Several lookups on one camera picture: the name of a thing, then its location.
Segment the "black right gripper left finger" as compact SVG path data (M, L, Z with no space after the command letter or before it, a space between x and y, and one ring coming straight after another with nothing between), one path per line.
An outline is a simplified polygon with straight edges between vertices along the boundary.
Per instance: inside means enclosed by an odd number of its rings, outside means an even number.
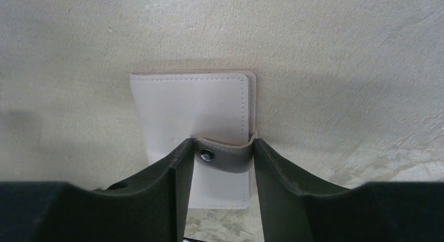
M2 182L1 241L182 241L194 141L105 190Z

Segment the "beige leather card holder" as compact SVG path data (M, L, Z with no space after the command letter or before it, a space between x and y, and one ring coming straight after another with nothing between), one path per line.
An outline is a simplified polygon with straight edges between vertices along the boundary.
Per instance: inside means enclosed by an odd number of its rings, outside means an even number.
M245 209L253 194L256 75L245 70L135 72L130 87L150 163L195 141L190 208Z

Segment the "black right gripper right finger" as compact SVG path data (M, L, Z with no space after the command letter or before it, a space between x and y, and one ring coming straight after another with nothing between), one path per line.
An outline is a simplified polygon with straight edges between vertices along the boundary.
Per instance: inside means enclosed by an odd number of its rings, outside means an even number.
M265 241L443 241L443 183L325 181L256 139Z

